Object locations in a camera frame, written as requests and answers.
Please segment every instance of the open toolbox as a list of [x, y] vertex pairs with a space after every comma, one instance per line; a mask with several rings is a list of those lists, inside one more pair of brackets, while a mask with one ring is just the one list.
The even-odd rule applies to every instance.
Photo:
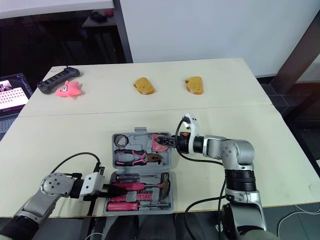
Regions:
[[107, 215], [171, 214], [174, 210], [171, 166], [172, 149], [156, 143], [158, 135], [169, 132], [135, 132], [112, 136], [113, 172], [110, 184], [127, 190], [126, 195], [107, 198]]

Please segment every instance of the gray robot arm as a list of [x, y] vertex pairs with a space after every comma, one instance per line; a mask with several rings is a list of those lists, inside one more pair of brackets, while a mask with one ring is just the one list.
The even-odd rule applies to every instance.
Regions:
[[82, 174], [51, 173], [40, 184], [39, 190], [16, 212], [9, 223], [0, 230], [0, 240], [31, 240], [48, 219], [61, 198], [109, 198], [126, 194], [122, 188], [104, 184], [104, 167], [81, 179]]
[[225, 173], [225, 197], [222, 206], [223, 232], [230, 240], [276, 240], [267, 231], [260, 193], [256, 187], [253, 160], [255, 151], [246, 140], [223, 136], [199, 136], [197, 119], [192, 114], [183, 116], [185, 127], [191, 132], [176, 136], [160, 136], [159, 144], [177, 148], [181, 153], [199, 153], [222, 160]]

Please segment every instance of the toolbox handle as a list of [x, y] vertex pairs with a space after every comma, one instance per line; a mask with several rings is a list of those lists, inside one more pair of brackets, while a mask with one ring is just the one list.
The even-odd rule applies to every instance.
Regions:
[[134, 128], [134, 131], [136, 133], [147, 132], [147, 128], [145, 126], [137, 126], [137, 127]]

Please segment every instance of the wire cutters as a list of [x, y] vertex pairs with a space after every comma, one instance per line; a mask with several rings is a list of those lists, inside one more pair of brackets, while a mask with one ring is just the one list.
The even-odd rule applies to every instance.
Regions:
[[136, 166], [136, 165], [146, 165], [147, 162], [155, 163], [158, 162], [158, 164], [161, 163], [162, 156], [154, 153], [147, 154], [144, 150], [130, 150], [130, 149], [118, 149], [114, 151], [115, 154], [132, 154], [135, 156], [139, 156], [139, 160], [133, 160], [133, 161], [116, 161], [116, 166]]

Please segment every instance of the bread slice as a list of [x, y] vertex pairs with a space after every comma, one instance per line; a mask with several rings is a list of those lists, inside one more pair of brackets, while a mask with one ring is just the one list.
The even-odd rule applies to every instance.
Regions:
[[192, 94], [202, 94], [204, 87], [199, 76], [192, 76], [185, 80], [186, 89]]
[[133, 84], [133, 86], [138, 90], [139, 93], [141, 93], [142, 95], [149, 95], [149, 94], [153, 94], [155, 92], [154, 87], [152, 86], [152, 84], [149, 82], [148, 79], [146, 79], [145, 77], [141, 77], [139, 78], [137, 81], [135, 81], [135, 83]]

